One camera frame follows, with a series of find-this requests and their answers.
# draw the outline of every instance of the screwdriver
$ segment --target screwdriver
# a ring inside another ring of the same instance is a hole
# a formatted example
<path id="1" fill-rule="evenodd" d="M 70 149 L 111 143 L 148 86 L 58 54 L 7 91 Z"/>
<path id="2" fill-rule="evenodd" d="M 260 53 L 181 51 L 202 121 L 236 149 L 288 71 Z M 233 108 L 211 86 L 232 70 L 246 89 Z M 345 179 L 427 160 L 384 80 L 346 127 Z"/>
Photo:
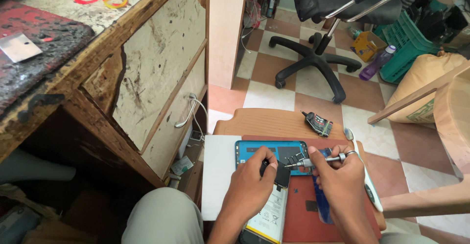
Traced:
<path id="1" fill-rule="evenodd" d="M 339 153 L 338 157 L 325 158 L 325 159 L 326 159 L 327 162 L 336 161 L 336 160 L 344 162 L 344 159 L 346 159 L 346 155 L 344 153 Z M 310 159 L 302 159 L 302 160 L 299 160 L 295 164 L 285 165 L 284 167 L 293 167 L 293 166 L 305 167 L 305 168 L 315 167 L 315 165 L 312 163 L 312 161 Z"/>

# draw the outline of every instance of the metal drawer handle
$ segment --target metal drawer handle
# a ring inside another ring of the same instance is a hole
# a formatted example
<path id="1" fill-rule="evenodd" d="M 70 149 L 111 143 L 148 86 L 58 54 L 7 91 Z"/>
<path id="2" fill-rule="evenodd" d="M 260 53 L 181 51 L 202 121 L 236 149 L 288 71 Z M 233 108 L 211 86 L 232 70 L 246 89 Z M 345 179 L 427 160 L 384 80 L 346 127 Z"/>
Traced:
<path id="1" fill-rule="evenodd" d="M 189 98 L 190 98 L 190 99 L 196 99 L 196 100 L 197 100 L 197 96 L 196 96 L 194 93 L 190 93 L 190 94 L 189 94 Z M 176 122 L 176 123 L 175 123 L 175 127 L 176 127 L 176 128 L 181 128 L 181 127 L 183 127 L 183 126 L 186 124 L 186 122 L 189 120 L 189 118 L 190 118 L 191 115 L 193 114 L 193 111 L 194 111 L 194 108 L 196 107 L 196 105 L 197 105 L 197 102 L 194 102 L 193 106 L 191 107 L 191 111 L 189 111 L 188 117 L 186 118 L 186 120 L 185 120 L 184 122 L 182 122 L 182 123 Z"/>

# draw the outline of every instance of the white toothbrush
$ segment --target white toothbrush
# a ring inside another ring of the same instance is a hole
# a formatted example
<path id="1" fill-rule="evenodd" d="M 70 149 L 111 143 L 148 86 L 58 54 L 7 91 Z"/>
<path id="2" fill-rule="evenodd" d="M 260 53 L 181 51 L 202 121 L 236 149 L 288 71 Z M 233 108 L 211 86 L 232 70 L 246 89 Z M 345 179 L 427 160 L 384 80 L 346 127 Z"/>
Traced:
<path id="1" fill-rule="evenodd" d="M 352 140 L 352 142 L 354 143 L 354 151 L 357 152 L 357 156 L 359 156 L 359 159 L 362 160 L 361 156 L 359 155 L 359 149 L 357 147 L 357 142 L 354 139 L 353 131 L 351 129 L 345 127 L 344 128 L 344 135 L 346 136 L 346 139 Z M 379 195 L 377 195 L 376 188 L 374 187 L 374 184 L 372 183 L 372 180 L 370 179 L 370 176 L 369 176 L 369 173 L 367 172 L 367 168 L 366 168 L 365 164 L 364 164 L 364 172 L 366 173 L 366 178 L 364 179 L 364 187 L 366 188 L 367 195 L 369 196 L 369 199 L 375 205 L 377 210 L 379 212 L 383 212 L 384 209 L 382 207 L 382 204 L 380 204 Z"/>

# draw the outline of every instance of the grey trousers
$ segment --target grey trousers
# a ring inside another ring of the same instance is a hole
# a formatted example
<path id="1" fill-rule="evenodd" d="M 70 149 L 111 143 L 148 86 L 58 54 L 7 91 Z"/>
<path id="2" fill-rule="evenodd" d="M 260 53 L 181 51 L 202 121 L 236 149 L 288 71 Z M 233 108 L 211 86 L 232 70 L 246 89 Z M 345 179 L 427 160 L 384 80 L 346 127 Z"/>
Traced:
<path id="1" fill-rule="evenodd" d="M 185 194 L 159 188 L 140 199 L 127 220 L 122 244 L 203 244 L 201 212 Z M 384 233 L 380 244 L 438 244 L 422 236 Z"/>

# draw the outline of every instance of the yellow rubber ring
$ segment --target yellow rubber ring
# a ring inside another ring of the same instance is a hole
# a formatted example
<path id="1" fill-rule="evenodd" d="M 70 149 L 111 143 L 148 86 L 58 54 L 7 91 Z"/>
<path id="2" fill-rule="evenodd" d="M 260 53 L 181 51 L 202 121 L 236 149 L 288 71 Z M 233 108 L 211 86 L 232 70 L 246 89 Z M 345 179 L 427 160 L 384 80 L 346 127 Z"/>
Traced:
<path id="1" fill-rule="evenodd" d="M 126 3 L 127 3 L 127 0 L 124 0 L 122 3 L 118 4 L 117 6 L 114 6 L 114 5 L 108 4 L 108 1 L 109 1 L 109 0 L 104 0 L 104 1 L 103 1 L 103 2 L 104 2 L 104 5 L 107 6 L 107 7 L 109 7 L 109 8 L 113 8 L 113 9 L 114 9 L 114 8 L 123 7 L 123 6 L 125 6 Z"/>

